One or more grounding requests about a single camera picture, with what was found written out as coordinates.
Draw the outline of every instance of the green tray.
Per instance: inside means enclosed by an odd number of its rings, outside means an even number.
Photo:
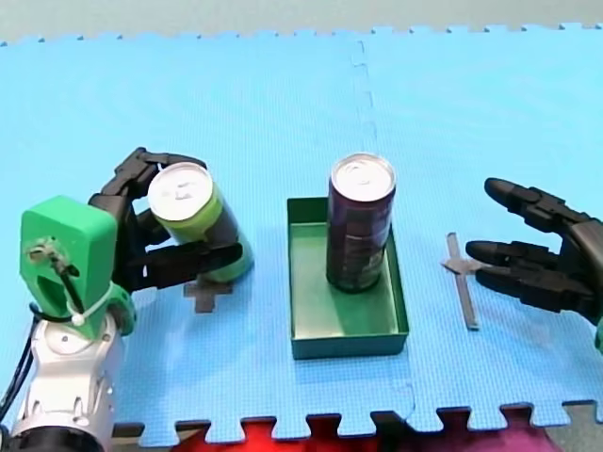
[[[379,282],[366,292],[347,294],[325,276],[327,199],[287,200],[287,216],[293,357],[400,353],[408,322],[394,236],[387,240]]]

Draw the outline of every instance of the robotic hand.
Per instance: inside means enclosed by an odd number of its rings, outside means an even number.
[[[203,242],[147,251],[170,236],[133,201],[147,195],[160,168],[193,161],[136,149],[88,204],[65,197],[23,214],[21,275],[38,306],[18,371],[0,403],[0,421],[35,363],[18,418],[0,448],[28,452],[108,452],[114,424],[113,382],[122,336],[131,333],[133,292],[185,283],[232,264],[240,244]]]
[[[560,235],[562,247],[557,255],[522,242],[468,242],[466,253],[490,265],[476,272],[478,283],[529,306],[575,311],[598,323],[595,345],[603,352],[603,223],[539,188],[488,179],[485,191],[529,226]]]

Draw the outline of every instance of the foam puzzle mat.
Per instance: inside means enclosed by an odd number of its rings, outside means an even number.
[[[603,357],[573,314],[522,306],[474,281],[480,331],[466,330],[440,265],[446,234],[559,247],[492,202],[496,176],[539,186],[603,218],[603,31],[566,24],[412,34],[211,38],[105,35],[0,48],[0,232],[5,238],[0,388],[30,321],[18,277],[21,213],[55,194],[85,202],[132,150],[207,162],[255,251],[254,270],[214,313],[182,287],[136,295],[118,422],[141,444],[177,442],[175,424],[208,421],[210,442],[240,441],[241,420],[275,418],[276,438],[309,434],[307,415],[340,414],[341,435],[375,431],[374,412],[415,429],[437,411],[504,428],[569,422],[564,403],[598,403]],[[286,199],[324,196],[331,165],[367,151],[398,172],[394,233],[411,333],[398,356],[294,362],[289,342]]]

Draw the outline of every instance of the soda can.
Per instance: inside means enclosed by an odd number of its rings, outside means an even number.
[[[228,283],[253,266],[249,242],[207,169],[189,162],[170,165],[153,179],[147,199],[157,221],[178,243],[241,244],[240,259],[204,274],[205,279]]]
[[[327,280],[361,292],[380,278],[392,221],[396,174],[383,158],[356,153],[337,162],[329,179]]]

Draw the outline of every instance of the table surface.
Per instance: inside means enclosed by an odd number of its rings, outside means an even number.
[[[0,41],[14,43],[39,36],[52,39],[64,34],[94,37],[105,31],[125,37],[153,31],[164,35],[199,32],[212,35],[236,31],[252,35],[258,30],[291,33],[310,28],[319,33],[334,29],[367,31],[374,25],[404,30],[424,24],[436,30],[462,24],[480,30],[487,24],[522,24],[551,27],[580,22],[585,26],[603,23],[603,2],[598,0],[2,0]],[[568,452],[598,450],[603,430],[593,422],[591,407],[568,409],[571,427],[550,430],[555,441]]]

